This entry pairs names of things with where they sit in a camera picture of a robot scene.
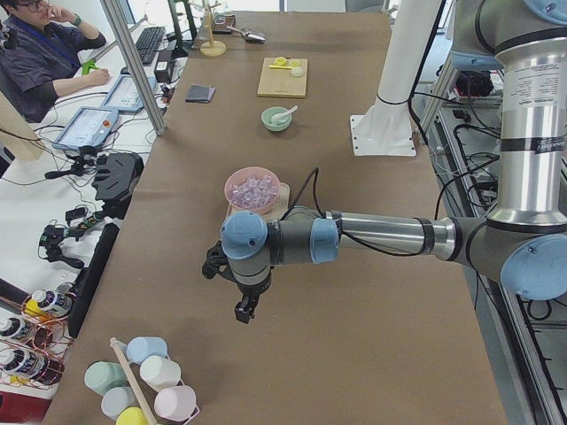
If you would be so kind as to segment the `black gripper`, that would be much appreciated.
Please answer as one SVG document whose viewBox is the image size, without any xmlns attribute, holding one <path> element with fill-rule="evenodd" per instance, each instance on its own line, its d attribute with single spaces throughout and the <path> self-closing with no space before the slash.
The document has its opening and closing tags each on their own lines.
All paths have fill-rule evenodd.
<svg viewBox="0 0 567 425">
<path fill-rule="evenodd" d="M 253 310 L 260 301 L 260 295 L 266 292 L 271 284 L 271 274 L 268 274 L 261 282 L 255 284 L 238 283 L 237 287 L 242 293 L 242 299 L 235 306 L 235 317 L 237 321 L 248 324 L 253 318 Z"/>
</svg>

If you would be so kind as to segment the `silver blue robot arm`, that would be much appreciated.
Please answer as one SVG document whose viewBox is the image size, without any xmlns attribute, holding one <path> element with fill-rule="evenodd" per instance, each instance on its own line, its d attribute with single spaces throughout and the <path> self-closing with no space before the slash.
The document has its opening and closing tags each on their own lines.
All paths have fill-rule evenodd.
<svg viewBox="0 0 567 425">
<path fill-rule="evenodd" d="M 498 197 L 484 218 L 385 217 L 294 206 L 279 220 L 237 212 L 207 254 L 242 293 L 235 315 L 248 322 L 271 271 L 320 264 L 354 242 L 398 257 L 433 255 L 472 267 L 530 300 L 566 291 L 566 217 L 559 210 L 566 144 L 566 4 L 563 1 L 461 1 L 454 64 L 502 69 Z"/>
</svg>

